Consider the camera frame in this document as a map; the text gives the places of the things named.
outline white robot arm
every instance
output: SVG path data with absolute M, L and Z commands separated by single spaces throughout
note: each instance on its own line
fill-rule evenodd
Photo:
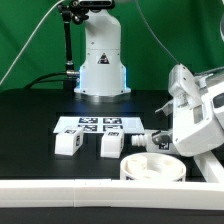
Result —
M 180 64 L 170 72 L 168 90 L 173 107 L 170 110 L 166 104 L 157 112 L 173 113 L 168 137 L 182 156 L 195 156 L 224 143 L 223 89 L 224 71 L 194 77 Z M 153 142 L 161 144 L 161 135 L 164 132 L 152 135 Z
M 126 86 L 126 68 L 120 61 L 121 26 L 106 10 L 114 6 L 114 0 L 70 3 L 73 22 L 86 20 L 86 59 L 80 68 L 80 84 L 74 90 L 77 97 L 111 102 L 131 91 Z

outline sticker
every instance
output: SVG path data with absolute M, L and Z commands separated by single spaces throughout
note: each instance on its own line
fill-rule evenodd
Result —
M 76 138 L 76 146 L 80 145 L 80 135 L 77 136 Z
M 95 117 L 80 117 L 79 123 L 83 124 L 96 124 L 98 123 L 98 118 Z
M 107 129 L 123 129 L 122 125 L 103 125 L 103 131 L 107 131 Z
M 97 125 L 78 125 L 79 127 L 84 127 L 84 131 L 88 132 L 96 132 L 97 131 Z
M 126 176 L 126 180 L 134 180 L 134 179 L 131 178 L 131 177 Z
M 103 55 L 101 56 L 100 60 L 98 61 L 98 64 L 110 64 L 105 53 L 103 53 Z
M 65 133 L 67 134 L 75 134 L 76 130 L 66 130 Z
M 109 132 L 108 135 L 109 136 L 118 136 L 119 133 L 118 132 Z
M 159 145 L 159 149 L 161 149 L 161 150 L 169 150 L 169 143 L 161 143 Z
M 122 124 L 121 118 L 103 118 L 104 124 Z

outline white container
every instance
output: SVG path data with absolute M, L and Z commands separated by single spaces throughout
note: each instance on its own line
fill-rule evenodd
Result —
M 186 166 L 180 160 L 160 153 L 137 153 L 120 164 L 121 180 L 185 181 Z

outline white paper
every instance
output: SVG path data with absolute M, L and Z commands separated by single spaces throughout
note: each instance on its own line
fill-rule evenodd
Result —
M 144 127 L 139 117 L 60 117 L 54 133 L 67 126 L 84 126 L 85 133 L 104 133 L 108 128 L 124 129 L 126 134 L 143 134 Z

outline black cable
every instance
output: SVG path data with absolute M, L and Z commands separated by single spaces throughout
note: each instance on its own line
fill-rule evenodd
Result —
M 29 88 L 26 89 L 30 89 L 33 85 L 39 84 L 39 83 L 47 83 L 47 82 L 63 82 L 64 79 L 54 79 L 54 80 L 43 80 L 43 81 L 37 81 L 37 82 L 33 82 L 29 84 Z
M 174 55 L 162 44 L 162 42 L 159 40 L 159 38 L 156 36 L 156 34 L 153 32 L 152 28 L 150 27 L 149 23 L 147 22 L 142 9 L 139 5 L 138 0 L 135 0 L 136 3 L 136 7 L 139 11 L 139 14 L 142 17 L 143 22 L 145 23 L 146 27 L 148 28 L 149 32 L 151 33 L 151 35 L 153 36 L 153 38 L 156 40 L 156 42 L 160 45 L 160 47 L 175 61 L 175 63 L 180 64 L 180 62 L 174 57 Z
M 36 84 L 37 82 L 46 79 L 46 78 L 50 78 L 50 77 L 55 77 L 55 76 L 59 76 L 59 75 L 67 75 L 66 72 L 57 72 L 57 73 L 51 73 L 48 75 L 43 75 L 37 79 L 35 79 L 34 81 L 32 81 L 31 83 L 27 84 L 24 89 L 30 89 L 34 84 Z

